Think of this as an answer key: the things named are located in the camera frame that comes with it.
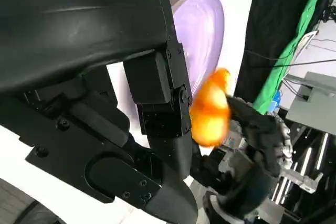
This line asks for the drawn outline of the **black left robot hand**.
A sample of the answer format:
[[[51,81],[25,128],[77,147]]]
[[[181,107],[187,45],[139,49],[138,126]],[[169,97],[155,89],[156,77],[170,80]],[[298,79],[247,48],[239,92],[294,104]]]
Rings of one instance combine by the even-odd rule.
[[[191,104],[169,0],[1,0],[1,125],[83,193],[196,223]]]

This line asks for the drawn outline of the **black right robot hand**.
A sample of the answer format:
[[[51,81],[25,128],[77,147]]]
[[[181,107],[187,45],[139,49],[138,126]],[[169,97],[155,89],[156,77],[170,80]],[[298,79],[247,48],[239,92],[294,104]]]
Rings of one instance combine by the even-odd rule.
[[[234,164],[233,157],[230,157],[229,169],[221,172],[220,161],[213,155],[202,156],[200,151],[196,151],[191,177],[220,195],[226,195],[239,186],[250,186],[253,180],[263,177],[265,184],[272,186],[280,175],[279,158],[284,139],[276,119],[260,114],[242,99],[228,96],[227,101],[247,143],[243,150],[243,157],[247,160]]]

